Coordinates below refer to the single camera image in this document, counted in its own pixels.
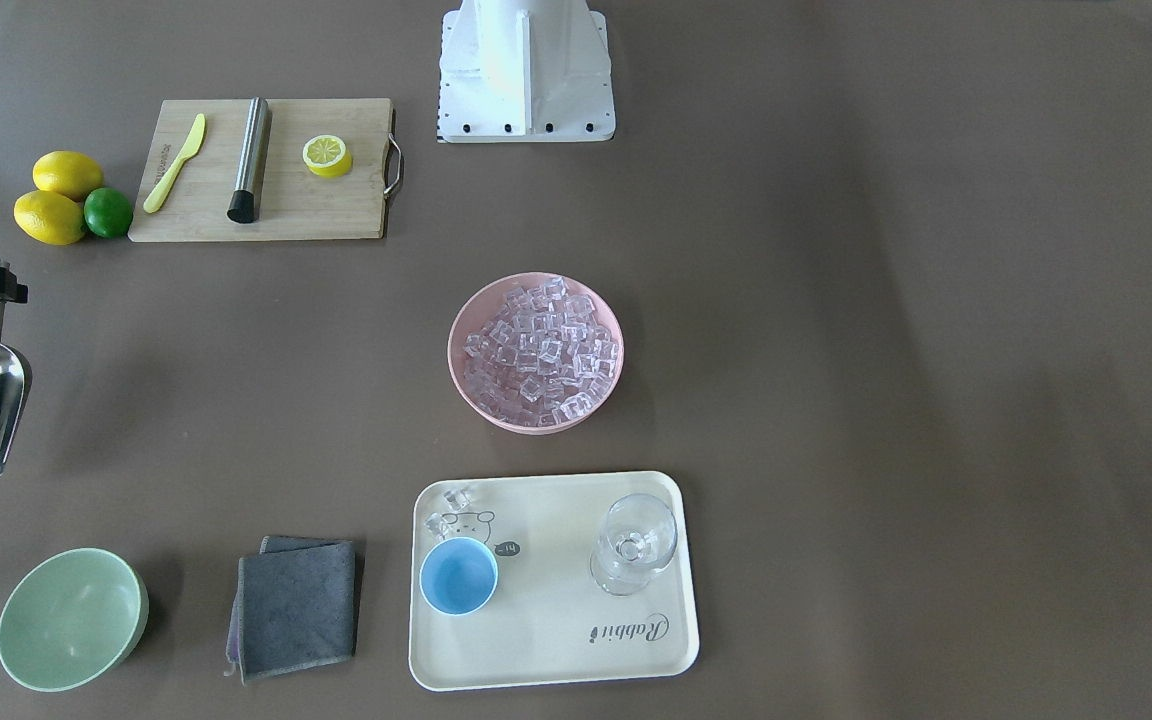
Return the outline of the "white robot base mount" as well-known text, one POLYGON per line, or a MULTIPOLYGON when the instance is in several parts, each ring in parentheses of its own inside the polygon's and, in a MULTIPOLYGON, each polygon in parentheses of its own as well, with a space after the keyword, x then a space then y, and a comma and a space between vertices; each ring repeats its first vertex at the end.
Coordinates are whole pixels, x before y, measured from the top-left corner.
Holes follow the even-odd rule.
POLYGON ((463 1, 440 28, 439 142, 616 135, 607 20, 585 1, 463 1))

